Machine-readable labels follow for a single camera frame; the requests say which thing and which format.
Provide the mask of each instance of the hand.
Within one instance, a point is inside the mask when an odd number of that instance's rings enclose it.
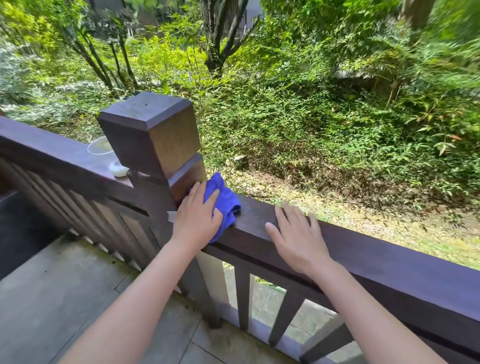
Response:
[[[266,223],[265,228],[278,253],[288,265],[311,277],[313,267],[330,260],[317,218],[309,213],[309,225],[305,215],[297,207],[283,203],[283,209],[287,217],[280,206],[275,205],[280,231],[270,222]]]
[[[173,224],[171,241],[183,244],[193,254],[208,244],[223,220],[222,213],[217,208],[214,210],[220,191],[215,190],[204,203],[205,187],[206,182],[193,185],[189,195],[183,199]]]

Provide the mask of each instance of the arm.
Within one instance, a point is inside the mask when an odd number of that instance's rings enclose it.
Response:
[[[204,193],[205,183],[196,183],[177,212],[170,241],[67,351],[60,364],[141,361],[175,285],[222,222],[217,209],[212,217],[218,190],[205,204]]]
[[[279,254],[324,291],[370,364],[446,364],[330,258],[313,214],[309,224],[298,208],[283,208],[285,214],[275,206],[281,233],[271,223],[265,226]]]

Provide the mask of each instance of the post top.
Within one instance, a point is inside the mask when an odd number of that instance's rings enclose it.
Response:
[[[146,131],[191,105],[185,98],[141,92],[102,110],[98,119]]]

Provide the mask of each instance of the wooden railing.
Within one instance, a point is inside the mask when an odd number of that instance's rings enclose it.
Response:
[[[128,177],[111,176],[85,144],[1,116],[0,170],[60,229],[74,229],[143,269],[171,236],[166,212],[206,179],[192,103],[144,92],[104,110],[98,121]],[[339,315],[303,346],[284,335],[305,299],[335,309],[278,255],[264,229],[276,222],[273,206],[239,199],[235,226],[192,261],[181,293],[212,328],[225,319],[304,363],[328,363],[324,357],[352,335]],[[323,221],[320,226],[332,258],[422,340],[449,363],[480,363],[479,271]],[[228,303],[221,261],[235,267],[238,309]],[[251,318],[253,276],[287,290],[272,329]]]

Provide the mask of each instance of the microfiber cloth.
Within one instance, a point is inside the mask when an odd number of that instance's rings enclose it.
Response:
[[[215,207],[218,208],[218,210],[220,210],[220,212],[223,214],[223,221],[215,236],[212,238],[212,240],[210,240],[210,243],[217,241],[225,229],[233,225],[235,222],[234,214],[240,211],[241,207],[240,200],[238,199],[237,195],[234,194],[231,189],[225,187],[225,181],[219,172],[215,173],[212,178],[207,181],[204,194],[204,203],[216,189],[219,189],[220,193],[216,199]]]

